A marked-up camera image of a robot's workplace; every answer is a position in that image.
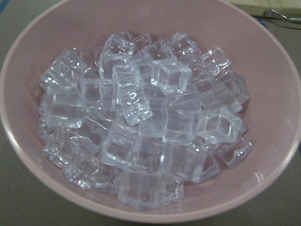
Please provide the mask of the clear ice cubes pile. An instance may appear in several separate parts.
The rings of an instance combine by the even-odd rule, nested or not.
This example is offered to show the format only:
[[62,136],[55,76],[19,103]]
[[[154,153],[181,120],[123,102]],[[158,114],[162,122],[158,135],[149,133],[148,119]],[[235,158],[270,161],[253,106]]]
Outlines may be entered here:
[[202,53],[185,33],[112,34],[64,50],[44,72],[42,154],[84,190],[137,210],[184,199],[184,185],[237,167],[253,150],[240,117],[250,99],[223,49]]

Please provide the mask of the pink bowl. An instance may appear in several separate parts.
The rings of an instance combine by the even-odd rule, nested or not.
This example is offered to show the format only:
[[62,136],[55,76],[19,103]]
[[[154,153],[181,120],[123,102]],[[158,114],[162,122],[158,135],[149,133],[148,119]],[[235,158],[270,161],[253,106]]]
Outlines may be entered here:
[[[2,225],[134,225],[188,222],[222,213],[234,225],[301,223],[300,172],[268,198],[261,194],[298,157],[301,139],[300,27],[277,27],[280,43],[224,0],[12,0],[0,15],[0,223]],[[182,202],[137,211],[116,196],[82,190],[41,154],[41,75],[67,48],[102,45],[113,33],[153,39],[189,34],[202,51],[218,45],[251,95],[242,112],[254,149],[235,169],[223,165],[203,184],[188,183]]]

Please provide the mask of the metal tongs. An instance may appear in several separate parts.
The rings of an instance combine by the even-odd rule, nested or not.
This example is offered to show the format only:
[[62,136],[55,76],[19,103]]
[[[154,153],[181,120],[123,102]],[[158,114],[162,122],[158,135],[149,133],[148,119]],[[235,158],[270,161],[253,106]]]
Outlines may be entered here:
[[274,9],[267,9],[264,11],[264,16],[267,18],[273,18],[273,19],[280,19],[289,23],[294,23],[294,24],[300,24],[301,23],[301,18],[300,17],[288,17],[285,16],[279,12],[277,12]]

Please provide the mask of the wooden cutting board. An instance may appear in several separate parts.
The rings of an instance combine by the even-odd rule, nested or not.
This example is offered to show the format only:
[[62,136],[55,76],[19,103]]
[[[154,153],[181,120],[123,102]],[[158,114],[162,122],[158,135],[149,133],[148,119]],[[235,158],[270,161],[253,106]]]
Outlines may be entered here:
[[271,8],[285,16],[300,17],[300,0],[228,0],[249,15],[264,16],[265,10]]

